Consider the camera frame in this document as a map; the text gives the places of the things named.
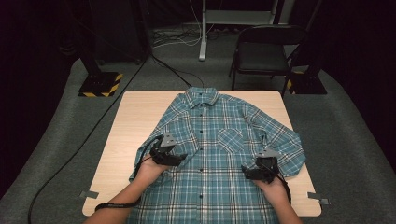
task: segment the black strap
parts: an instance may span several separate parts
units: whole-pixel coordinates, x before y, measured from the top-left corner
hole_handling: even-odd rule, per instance
[[[137,199],[134,203],[99,203],[95,207],[95,212],[102,208],[130,208],[135,207],[140,204],[141,198]]]

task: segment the stand base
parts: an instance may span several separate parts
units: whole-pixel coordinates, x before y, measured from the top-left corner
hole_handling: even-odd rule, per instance
[[[98,76],[88,76],[78,96],[85,97],[108,97],[113,96],[119,87],[122,74],[117,72],[101,72]]]
[[[307,76],[303,72],[294,72],[290,76],[291,94],[327,94],[326,89],[317,76]]]

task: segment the flannel shirt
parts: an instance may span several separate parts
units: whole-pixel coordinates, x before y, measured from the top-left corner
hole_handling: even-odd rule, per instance
[[[281,153],[278,166],[284,176],[297,175],[305,160],[297,133],[242,99],[196,87],[170,104],[137,150],[135,164],[144,146],[166,132],[177,141],[171,153],[188,156],[148,187],[128,223],[278,222],[241,165],[256,167],[255,155],[268,147]]]

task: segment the shirt pocket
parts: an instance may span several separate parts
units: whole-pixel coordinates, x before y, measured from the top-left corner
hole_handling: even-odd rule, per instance
[[[221,129],[218,132],[219,148],[228,153],[237,153],[244,149],[242,131],[237,129]]]

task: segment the yellow and black tape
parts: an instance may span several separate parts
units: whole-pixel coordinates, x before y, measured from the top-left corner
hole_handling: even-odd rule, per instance
[[[293,73],[297,74],[297,75],[303,75],[304,74],[304,72],[301,72],[301,71],[295,71]],[[291,82],[291,79],[289,79],[289,81],[288,81],[287,88],[288,88],[290,94],[295,94],[296,93],[296,91],[295,91],[295,89],[293,87],[293,83]]]
[[[80,92],[78,96],[85,96],[85,97],[109,97],[113,96],[114,93],[116,92],[117,88],[120,85],[120,81],[122,78],[122,74],[118,74],[114,80],[113,85],[111,86],[109,91],[102,91],[102,92],[93,92],[93,91],[87,91],[87,92]]]

